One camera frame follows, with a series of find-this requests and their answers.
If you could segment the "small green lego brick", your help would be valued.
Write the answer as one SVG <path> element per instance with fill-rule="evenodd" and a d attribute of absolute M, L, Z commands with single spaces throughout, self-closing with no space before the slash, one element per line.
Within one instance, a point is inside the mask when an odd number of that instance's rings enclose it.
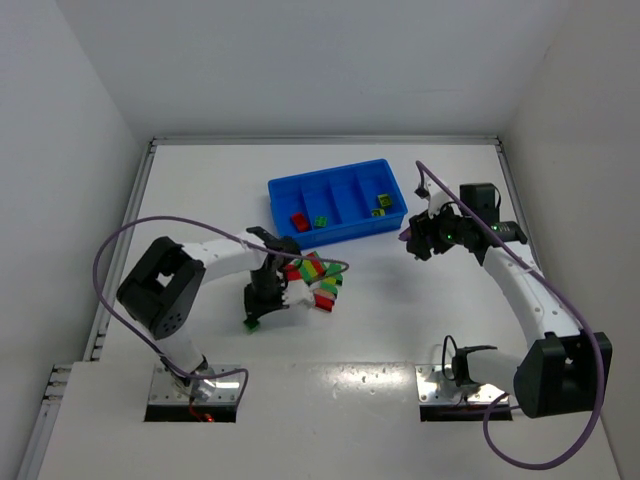
<path fill-rule="evenodd" d="M 246 319 L 243 324 L 249 332 L 253 332 L 260 327 L 260 321 L 256 319 Z"/>

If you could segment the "red lego brick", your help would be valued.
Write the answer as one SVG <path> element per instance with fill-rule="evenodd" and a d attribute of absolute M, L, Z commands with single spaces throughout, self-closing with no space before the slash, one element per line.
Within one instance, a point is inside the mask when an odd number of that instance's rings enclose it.
<path fill-rule="evenodd" d="M 290 219 L 297 232 L 304 233 L 311 230 L 311 225 L 303 213 L 296 212 Z"/>

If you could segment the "purple green lego stack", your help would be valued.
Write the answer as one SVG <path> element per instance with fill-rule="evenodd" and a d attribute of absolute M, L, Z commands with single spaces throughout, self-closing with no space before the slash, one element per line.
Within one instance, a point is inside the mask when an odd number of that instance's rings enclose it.
<path fill-rule="evenodd" d="M 402 242 L 408 242 L 411 239 L 411 229 L 407 228 L 404 231 L 402 231 L 398 239 Z"/>

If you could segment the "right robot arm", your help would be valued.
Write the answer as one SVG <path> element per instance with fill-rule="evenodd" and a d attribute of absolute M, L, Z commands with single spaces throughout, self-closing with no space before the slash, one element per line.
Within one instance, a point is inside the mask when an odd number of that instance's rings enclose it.
<path fill-rule="evenodd" d="M 459 245 L 500 288 L 523 331 L 523 358 L 492 345 L 458 347 L 446 378 L 459 387 L 492 384 L 515 396 L 530 418 L 591 411 L 602 403 L 613 348 L 608 337 L 588 336 L 544 285 L 528 239 L 515 221 L 500 218 L 501 197 L 491 183 L 463 184 L 465 207 L 429 182 L 416 190 L 427 209 L 409 220 L 400 238 L 408 253 L 427 261 Z"/>

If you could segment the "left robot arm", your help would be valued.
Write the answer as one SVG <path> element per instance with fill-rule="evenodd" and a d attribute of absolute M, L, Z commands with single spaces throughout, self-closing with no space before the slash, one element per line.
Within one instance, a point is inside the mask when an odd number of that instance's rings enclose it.
<path fill-rule="evenodd" d="M 185 327 L 202 285 L 248 272 L 250 283 L 244 289 L 248 327 L 258 326 L 266 314 L 313 301 L 306 283 L 286 278 L 285 268 L 292 263 L 289 256 L 300 253 L 292 238 L 277 238 L 259 226 L 238 238 L 180 244 L 160 237 L 117 291 L 118 302 L 151 335 L 165 355 L 163 361 L 178 368 L 173 376 L 185 386 L 192 383 L 190 374 L 208 367 Z"/>

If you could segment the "red green striped lego stack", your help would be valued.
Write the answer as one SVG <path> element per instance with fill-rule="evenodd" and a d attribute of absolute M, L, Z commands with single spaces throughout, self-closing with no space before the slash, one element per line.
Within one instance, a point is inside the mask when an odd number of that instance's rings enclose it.
<path fill-rule="evenodd" d="M 326 272 L 326 266 L 319 260 L 316 251 L 307 254 L 308 260 L 293 260 L 285 267 L 285 277 L 291 281 L 303 280 L 307 284 L 313 284 Z"/>

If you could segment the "blue divided plastic bin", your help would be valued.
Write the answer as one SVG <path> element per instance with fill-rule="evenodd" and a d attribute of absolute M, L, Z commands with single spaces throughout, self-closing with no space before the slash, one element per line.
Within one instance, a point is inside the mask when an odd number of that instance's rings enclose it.
<path fill-rule="evenodd" d="M 303 250 L 397 230 L 407 214 L 403 194 L 385 159 L 272 179 L 267 188 L 278 234 L 294 238 Z M 380 208 L 380 194 L 389 194 L 393 205 L 384 209 L 385 216 L 372 217 L 371 210 Z M 296 231 L 290 219 L 296 212 L 306 216 L 310 231 Z M 313 228 L 316 216 L 327 218 L 325 228 Z"/>

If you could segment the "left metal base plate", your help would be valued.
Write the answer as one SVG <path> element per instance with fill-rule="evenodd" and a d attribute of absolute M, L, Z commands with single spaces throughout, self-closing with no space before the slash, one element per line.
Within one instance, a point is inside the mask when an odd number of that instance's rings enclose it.
<path fill-rule="evenodd" d="M 233 406 L 244 382 L 242 372 L 235 373 L 236 365 L 214 365 L 201 375 L 217 375 L 215 379 L 196 380 L 185 386 L 164 365 L 157 365 L 151 377 L 148 404 L 152 406 L 186 407 Z"/>

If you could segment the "metal base plate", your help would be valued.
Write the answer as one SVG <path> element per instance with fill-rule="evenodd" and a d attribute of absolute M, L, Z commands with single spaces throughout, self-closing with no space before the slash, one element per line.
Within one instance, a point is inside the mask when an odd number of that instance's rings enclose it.
<path fill-rule="evenodd" d="M 215 379 L 196 380 L 185 386 L 164 365 L 157 365 L 151 377 L 148 404 L 152 406 L 186 407 L 233 406 L 244 382 L 242 372 L 235 373 L 236 365 L 214 365 L 201 375 L 217 375 Z"/>
<path fill-rule="evenodd" d="M 457 386 L 445 375 L 451 372 L 450 366 L 424 364 L 415 366 L 416 386 L 420 406 L 428 407 L 466 407 L 489 405 L 503 394 L 503 391 L 490 384 L 476 386 Z"/>

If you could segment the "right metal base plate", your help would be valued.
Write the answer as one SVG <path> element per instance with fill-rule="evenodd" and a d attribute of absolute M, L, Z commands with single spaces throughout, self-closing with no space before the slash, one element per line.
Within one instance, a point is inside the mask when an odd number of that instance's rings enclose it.
<path fill-rule="evenodd" d="M 457 386 L 445 375 L 451 372 L 450 366 L 424 364 L 415 366 L 416 386 L 420 406 L 428 407 L 466 407 L 489 405 L 503 394 L 503 391 L 490 384 L 476 386 Z"/>

